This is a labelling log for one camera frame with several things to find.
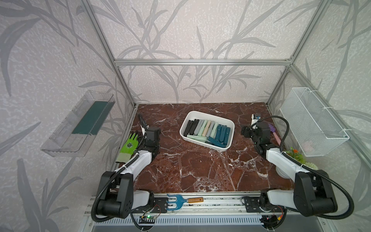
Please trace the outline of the white rectangular storage box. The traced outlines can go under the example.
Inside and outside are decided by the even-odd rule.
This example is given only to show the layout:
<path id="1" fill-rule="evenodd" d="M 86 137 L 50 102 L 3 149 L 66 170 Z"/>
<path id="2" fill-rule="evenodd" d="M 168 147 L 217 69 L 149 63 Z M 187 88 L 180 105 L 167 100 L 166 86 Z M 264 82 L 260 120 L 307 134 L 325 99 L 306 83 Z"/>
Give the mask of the white rectangular storage box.
<path id="1" fill-rule="evenodd" d="M 226 125 L 227 127 L 230 127 L 231 132 L 230 132 L 229 141 L 228 141 L 228 144 L 227 144 L 226 148 L 218 148 L 218 147 L 215 147 L 213 145 L 209 145 L 207 143 L 202 143 L 202 142 L 184 137 L 183 132 L 186 129 L 188 121 L 189 120 L 194 121 L 195 119 L 210 120 L 210 121 L 214 121 L 215 123 L 217 122 L 218 124 Z M 227 151 L 232 145 L 233 136 L 234 136 L 234 129 L 235 129 L 235 124 L 229 119 L 221 118 L 221 117 L 210 115 L 210 114 L 207 114 L 207 113 L 202 113 L 202 112 L 199 112 L 199 111 L 191 111 L 190 113 L 187 114 L 186 118 L 184 119 L 179 133 L 185 141 L 188 141 L 188 142 L 191 142 L 191 143 L 194 143 L 194 144 L 206 147 L 206 148 L 214 149 L 214 150 L 217 150 L 217 151 L 220 151 L 220 152 L 224 152 L 224 151 Z"/>

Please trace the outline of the mint pruning pliers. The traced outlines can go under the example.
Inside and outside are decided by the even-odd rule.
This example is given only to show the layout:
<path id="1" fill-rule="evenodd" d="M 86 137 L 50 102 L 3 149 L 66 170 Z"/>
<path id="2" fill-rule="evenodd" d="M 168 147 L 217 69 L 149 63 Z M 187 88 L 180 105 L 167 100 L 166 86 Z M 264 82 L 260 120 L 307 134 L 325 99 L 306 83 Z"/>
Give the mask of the mint pruning pliers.
<path id="1" fill-rule="evenodd" d="M 211 137 L 211 138 L 215 138 L 215 135 L 216 135 L 216 132 L 217 132 L 217 128 L 218 128 L 218 126 L 219 126 L 219 124 L 216 122 L 216 123 L 214 124 L 214 126 L 213 126 L 213 129 L 212 129 L 211 133 L 210 133 L 210 137 Z"/>
<path id="2" fill-rule="evenodd" d="M 187 135 L 187 138 L 196 140 L 202 143 L 205 143 L 208 140 L 208 137 L 206 136 L 198 136 L 198 135 L 190 135 L 190 134 Z"/>

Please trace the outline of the grey pruning pliers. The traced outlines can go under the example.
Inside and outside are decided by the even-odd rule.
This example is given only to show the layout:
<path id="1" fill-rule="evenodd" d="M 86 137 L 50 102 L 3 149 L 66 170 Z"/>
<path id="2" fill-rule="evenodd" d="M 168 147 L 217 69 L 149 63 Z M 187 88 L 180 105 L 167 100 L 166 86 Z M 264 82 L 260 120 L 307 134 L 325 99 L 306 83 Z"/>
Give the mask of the grey pruning pliers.
<path id="1" fill-rule="evenodd" d="M 206 134 L 207 137 L 210 136 L 210 134 L 211 134 L 211 132 L 213 130 L 214 125 L 215 125 L 215 122 L 212 121 L 211 124 L 210 124 L 210 126 L 209 126 L 208 132 Z"/>

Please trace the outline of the grey-blue pruning pliers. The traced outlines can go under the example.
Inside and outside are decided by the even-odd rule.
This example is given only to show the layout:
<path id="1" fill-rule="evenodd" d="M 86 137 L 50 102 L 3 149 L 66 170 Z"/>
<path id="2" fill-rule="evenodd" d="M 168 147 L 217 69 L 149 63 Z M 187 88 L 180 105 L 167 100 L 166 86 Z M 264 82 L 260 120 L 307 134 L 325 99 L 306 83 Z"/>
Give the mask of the grey-blue pruning pliers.
<path id="1" fill-rule="evenodd" d="M 200 131 L 202 125 L 203 125 L 203 122 L 204 122 L 203 119 L 200 119 L 200 120 L 198 121 L 198 124 L 197 124 L 197 126 L 196 126 L 196 128 L 195 128 L 195 130 L 194 130 L 193 135 L 198 135 L 198 134 L 199 134 L 199 131 Z"/>

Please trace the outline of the mint pruning pliers diagonal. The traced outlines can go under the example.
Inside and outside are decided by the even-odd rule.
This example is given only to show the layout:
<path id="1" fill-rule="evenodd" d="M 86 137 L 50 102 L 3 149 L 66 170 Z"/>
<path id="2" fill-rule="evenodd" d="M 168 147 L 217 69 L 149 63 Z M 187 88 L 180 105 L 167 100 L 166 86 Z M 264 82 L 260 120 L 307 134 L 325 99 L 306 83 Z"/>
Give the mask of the mint pruning pliers diagonal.
<path id="1" fill-rule="evenodd" d="M 207 123 L 208 123 L 208 120 L 204 120 L 204 121 L 203 121 L 203 124 L 202 124 L 202 126 L 200 127 L 200 130 L 199 130 L 199 132 L 198 132 L 198 136 L 202 136 L 202 135 L 203 135 L 203 132 L 204 132 L 204 129 L 205 129 Z"/>

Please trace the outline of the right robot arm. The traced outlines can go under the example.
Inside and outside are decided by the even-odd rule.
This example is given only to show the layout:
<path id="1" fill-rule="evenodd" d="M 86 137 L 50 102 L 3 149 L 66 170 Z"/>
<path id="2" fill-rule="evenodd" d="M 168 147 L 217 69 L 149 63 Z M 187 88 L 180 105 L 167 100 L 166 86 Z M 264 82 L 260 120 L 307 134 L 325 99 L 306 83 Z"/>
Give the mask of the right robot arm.
<path id="1" fill-rule="evenodd" d="M 251 126 L 243 126 L 241 130 L 242 136 L 253 141 L 254 148 L 261 157 L 274 164 L 286 178 L 294 182 L 294 189 L 262 191 L 260 208 L 267 210 L 269 207 L 282 206 L 305 217 L 316 216 L 331 220 L 351 216 L 355 204 L 346 189 L 330 179 L 325 171 L 314 170 L 288 155 L 284 151 L 283 142 L 279 146 L 273 144 L 270 132 L 268 124 L 262 119 Z M 338 204 L 333 188 L 340 190 L 348 200 L 348 208 L 339 215 L 335 214 Z"/>

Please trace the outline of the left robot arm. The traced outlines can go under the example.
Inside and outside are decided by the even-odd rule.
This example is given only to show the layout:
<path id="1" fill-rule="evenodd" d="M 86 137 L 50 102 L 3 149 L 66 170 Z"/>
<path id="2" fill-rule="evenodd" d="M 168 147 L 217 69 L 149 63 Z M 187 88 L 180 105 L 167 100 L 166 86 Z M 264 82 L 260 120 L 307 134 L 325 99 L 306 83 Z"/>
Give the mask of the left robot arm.
<path id="1" fill-rule="evenodd" d="M 149 190 L 134 190 L 134 180 L 159 154 L 160 133 L 158 127 L 148 128 L 143 149 L 136 151 L 121 168 L 102 174 L 91 210 L 94 222 L 126 218 L 137 208 L 147 210 L 155 206 L 154 194 Z"/>

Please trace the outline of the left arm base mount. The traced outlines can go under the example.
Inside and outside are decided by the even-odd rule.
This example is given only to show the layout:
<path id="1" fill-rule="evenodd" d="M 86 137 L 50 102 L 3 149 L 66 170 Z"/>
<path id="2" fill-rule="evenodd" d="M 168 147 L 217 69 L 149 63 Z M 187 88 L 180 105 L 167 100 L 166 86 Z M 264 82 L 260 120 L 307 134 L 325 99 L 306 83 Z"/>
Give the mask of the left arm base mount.
<path id="1" fill-rule="evenodd" d="M 144 213 L 155 213 L 155 214 L 165 214 L 167 213 L 168 197 L 155 197 L 150 200 L 149 204 L 146 206 L 140 206 L 133 209 L 131 212 L 133 214 L 144 214 Z"/>

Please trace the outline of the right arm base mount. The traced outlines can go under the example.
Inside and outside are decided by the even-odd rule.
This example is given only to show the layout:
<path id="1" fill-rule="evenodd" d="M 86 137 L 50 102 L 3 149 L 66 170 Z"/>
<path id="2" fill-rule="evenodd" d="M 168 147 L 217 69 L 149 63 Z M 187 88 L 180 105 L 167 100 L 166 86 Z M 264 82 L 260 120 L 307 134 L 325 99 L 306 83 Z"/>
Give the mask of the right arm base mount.
<path id="1" fill-rule="evenodd" d="M 247 213 L 284 213 L 282 206 L 273 205 L 269 202 L 267 196 L 259 197 L 244 196 L 241 198 L 241 203 L 245 206 Z"/>

